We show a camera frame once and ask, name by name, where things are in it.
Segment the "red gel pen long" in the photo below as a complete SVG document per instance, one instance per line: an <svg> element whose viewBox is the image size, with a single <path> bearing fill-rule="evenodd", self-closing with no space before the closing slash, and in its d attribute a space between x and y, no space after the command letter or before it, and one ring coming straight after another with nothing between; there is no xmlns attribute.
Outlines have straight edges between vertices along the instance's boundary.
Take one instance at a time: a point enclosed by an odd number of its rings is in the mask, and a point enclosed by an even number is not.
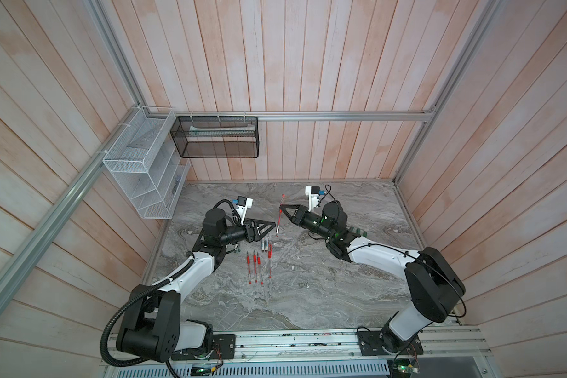
<svg viewBox="0 0 567 378"><path fill-rule="evenodd" d="M263 285L264 284L264 278L263 278L263 274L262 274L262 264L261 264L261 256L258 255L257 256L257 272L258 272L258 282Z"/></svg>

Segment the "aluminium front rail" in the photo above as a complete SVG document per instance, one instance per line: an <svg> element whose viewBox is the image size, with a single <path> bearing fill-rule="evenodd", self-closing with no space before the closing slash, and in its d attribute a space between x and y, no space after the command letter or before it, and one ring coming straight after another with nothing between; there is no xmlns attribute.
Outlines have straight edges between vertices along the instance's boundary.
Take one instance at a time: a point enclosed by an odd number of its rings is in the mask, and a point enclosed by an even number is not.
<svg viewBox="0 0 567 378"><path fill-rule="evenodd" d="M425 358L456 358L491 356L482 332L478 327L461 325L429 326L417 336L424 354L410 356L364 357L356 336L357 329L316 329L283 331L233 332L236 351L233 360L225 362L305 362L351 360L354 358L393 359L404 357L419 361Z"/></svg>

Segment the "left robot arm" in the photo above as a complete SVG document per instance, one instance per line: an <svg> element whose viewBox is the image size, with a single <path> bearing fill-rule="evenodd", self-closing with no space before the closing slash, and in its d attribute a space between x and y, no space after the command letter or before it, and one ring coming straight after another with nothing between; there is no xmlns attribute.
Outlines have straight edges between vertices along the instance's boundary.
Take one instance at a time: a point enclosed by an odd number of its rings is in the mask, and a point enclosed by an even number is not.
<svg viewBox="0 0 567 378"><path fill-rule="evenodd" d="M146 361L167 363L182 351L211 354L213 329L201 321L183 321L184 299L224 261L229 247L263 240L276 224L230 217L210 209L185 262L153 285L138 285L108 321L100 340L102 360L126 367Z"/></svg>

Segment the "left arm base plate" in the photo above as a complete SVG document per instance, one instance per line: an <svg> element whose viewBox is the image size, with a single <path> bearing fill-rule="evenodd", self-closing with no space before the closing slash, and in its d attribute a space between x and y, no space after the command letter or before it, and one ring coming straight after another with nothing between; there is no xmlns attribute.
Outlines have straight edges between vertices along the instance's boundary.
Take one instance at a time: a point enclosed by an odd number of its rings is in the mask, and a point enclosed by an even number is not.
<svg viewBox="0 0 567 378"><path fill-rule="evenodd" d="M233 360L236 351L236 335L217 334L210 335L199 348L188 348L177 351L171 359L192 362L215 362L216 360Z"/></svg>

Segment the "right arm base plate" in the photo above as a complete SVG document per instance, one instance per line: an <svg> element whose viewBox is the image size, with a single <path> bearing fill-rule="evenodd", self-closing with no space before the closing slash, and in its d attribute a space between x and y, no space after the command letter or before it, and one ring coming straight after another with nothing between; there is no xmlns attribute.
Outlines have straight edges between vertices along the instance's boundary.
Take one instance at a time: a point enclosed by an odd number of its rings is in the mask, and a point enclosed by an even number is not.
<svg viewBox="0 0 567 378"><path fill-rule="evenodd" d="M424 348L418 336L407 341L397 341L387 338L381 331L369 331L366 328L356 330L361 355L364 357L395 356L406 354L410 356L424 354Z"/></svg>

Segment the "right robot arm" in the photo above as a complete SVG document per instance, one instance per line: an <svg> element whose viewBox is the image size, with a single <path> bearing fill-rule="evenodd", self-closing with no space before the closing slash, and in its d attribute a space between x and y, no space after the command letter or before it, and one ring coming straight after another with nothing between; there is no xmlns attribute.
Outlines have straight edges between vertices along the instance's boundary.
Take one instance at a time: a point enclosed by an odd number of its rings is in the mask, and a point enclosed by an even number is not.
<svg viewBox="0 0 567 378"><path fill-rule="evenodd" d="M335 258L370 266L405 282L409 303L378 333L385 352L405 350L422 329L443 323L456 305L464 303L464 283L435 248L408 250L372 241L366 232L347 225L347 214L337 201L326 204L320 214L304 205L283 204L280 211L293 225L321 237Z"/></svg>

